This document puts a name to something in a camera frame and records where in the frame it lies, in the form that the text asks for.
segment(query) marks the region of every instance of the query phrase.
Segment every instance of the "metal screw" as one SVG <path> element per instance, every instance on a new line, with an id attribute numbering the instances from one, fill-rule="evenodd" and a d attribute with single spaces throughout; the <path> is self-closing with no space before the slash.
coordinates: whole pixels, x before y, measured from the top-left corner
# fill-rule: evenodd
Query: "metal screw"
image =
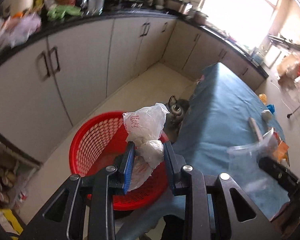
<path id="1" fill-rule="evenodd" d="M 220 174 L 220 178 L 223 179 L 223 180 L 228 180 L 230 179 L 230 175 L 228 173 L 221 173 Z"/>
<path id="2" fill-rule="evenodd" d="M 106 167 L 106 171 L 109 171 L 109 172 L 115 171 L 115 169 L 116 169 L 116 167 L 113 166 L 113 165 L 109 165 L 109 166 Z"/>
<path id="3" fill-rule="evenodd" d="M 184 171 L 192 171 L 193 170 L 192 166 L 190 166 L 190 165 L 185 165 L 182 168 Z"/>
<path id="4" fill-rule="evenodd" d="M 79 175 L 78 175 L 78 174 L 72 174 L 72 175 L 70 176 L 70 180 L 75 181 L 75 180 L 77 180 L 77 179 L 79 179 Z"/>

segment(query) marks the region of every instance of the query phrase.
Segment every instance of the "kitchen cabinet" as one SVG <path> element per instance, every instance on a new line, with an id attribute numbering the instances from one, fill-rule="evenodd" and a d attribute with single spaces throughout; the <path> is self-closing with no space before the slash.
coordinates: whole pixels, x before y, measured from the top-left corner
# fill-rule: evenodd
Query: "kitchen cabinet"
<path id="1" fill-rule="evenodd" d="M 72 128 L 48 67 L 46 39 L 0 66 L 0 133 L 41 162 Z"/>
<path id="2" fill-rule="evenodd" d="M 48 37 L 51 66 L 73 125 L 106 99 L 113 21 L 79 25 Z"/>
<path id="3" fill-rule="evenodd" d="M 181 72 L 191 54 L 201 31 L 187 23 L 177 21 L 163 55 L 164 63 Z"/>
<path id="4" fill-rule="evenodd" d="M 239 76 L 253 91 L 261 85 L 264 78 L 252 67 L 247 66 L 242 75 Z"/>
<path id="5" fill-rule="evenodd" d="M 249 65 L 245 59 L 231 48 L 222 51 L 220 62 L 227 66 L 237 76 L 242 75 Z"/>
<path id="6" fill-rule="evenodd" d="M 134 65 L 146 24 L 146 17 L 114 20 L 108 63 L 107 96 L 134 76 Z"/>
<path id="7" fill-rule="evenodd" d="M 146 35 L 142 37 L 135 64 L 135 76 L 143 73 L 162 58 L 175 24 L 176 19 L 148 19 Z"/>
<path id="8" fill-rule="evenodd" d="M 217 38 L 202 32 L 182 72 L 192 80 L 199 79 L 205 67 L 220 61 L 224 48 Z"/>

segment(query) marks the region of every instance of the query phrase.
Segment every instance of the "kitchen countertop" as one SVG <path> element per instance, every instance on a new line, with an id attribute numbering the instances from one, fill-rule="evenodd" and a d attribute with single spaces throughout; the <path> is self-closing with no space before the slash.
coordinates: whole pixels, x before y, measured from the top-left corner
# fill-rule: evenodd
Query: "kitchen countertop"
<path id="1" fill-rule="evenodd" d="M 28 41 L 24 44 L 18 45 L 14 48 L 6 48 L 2 52 L 0 52 L 0 65 L 3 64 L 5 61 L 7 61 L 10 57 L 18 53 L 23 48 L 27 47 L 28 45 L 45 38 L 53 33 L 59 32 L 61 30 L 81 25 L 88 22 L 94 22 L 98 20 L 105 20 L 105 19 L 113 19 L 113 18 L 119 18 L 119 17 L 168 17 L 168 18 L 178 18 L 187 24 L 190 24 L 200 30 L 206 31 L 208 34 L 214 36 L 217 39 L 220 39 L 222 42 L 229 45 L 236 53 L 238 53 L 242 58 L 244 58 L 247 62 L 250 63 L 251 66 L 255 68 L 264 78 L 268 77 L 268 74 L 266 71 L 261 67 L 256 65 L 252 60 L 247 57 L 247 55 L 237 46 L 232 44 L 231 42 L 227 41 L 220 35 L 218 35 L 216 32 L 214 32 L 212 29 L 208 28 L 207 26 L 200 26 L 191 20 L 187 20 L 186 17 L 182 14 L 179 14 L 174 11 L 168 11 L 168 10 L 155 10 L 152 8 L 120 8 L 120 9 L 111 9 L 111 10 L 105 10 L 101 13 L 101 15 L 92 15 L 92 16 L 75 16 L 75 17 L 67 17 L 62 20 L 56 20 L 53 22 L 42 22 L 42 26 L 40 30 L 38 30 L 36 33 L 32 34 Z"/>

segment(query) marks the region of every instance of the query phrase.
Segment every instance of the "blue tablecloth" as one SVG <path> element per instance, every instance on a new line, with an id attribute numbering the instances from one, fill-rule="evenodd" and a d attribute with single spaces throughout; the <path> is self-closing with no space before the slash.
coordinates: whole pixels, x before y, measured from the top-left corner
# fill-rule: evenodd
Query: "blue tablecloth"
<path id="1" fill-rule="evenodd" d="M 262 133 L 267 132 L 267 125 L 261 118 L 261 112 L 266 109 L 258 96 L 231 70 L 222 63 L 211 65 L 203 70 L 202 79 L 191 96 L 190 108 L 173 149 L 203 174 L 229 173 L 270 218 L 289 201 L 287 192 L 258 168 L 254 156 L 226 152 L 228 147 L 256 141 L 249 117 L 256 120 Z M 269 126 L 284 138 L 275 117 Z M 117 239 L 134 240 L 167 214 L 184 218 L 184 206 L 185 197 L 175 197 L 167 189 L 154 204 L 135 210 L 125 218 Z"/>

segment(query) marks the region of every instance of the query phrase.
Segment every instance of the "bright window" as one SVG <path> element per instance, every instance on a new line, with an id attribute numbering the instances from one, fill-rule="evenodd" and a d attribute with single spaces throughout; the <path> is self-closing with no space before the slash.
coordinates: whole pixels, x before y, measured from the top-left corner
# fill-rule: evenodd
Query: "bright window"
<path id="1" fill-rule="evenodd" d="M 278 0 L 205 0 L 208 21 L 240 44 L 258 47 L 267 35 Z"/>

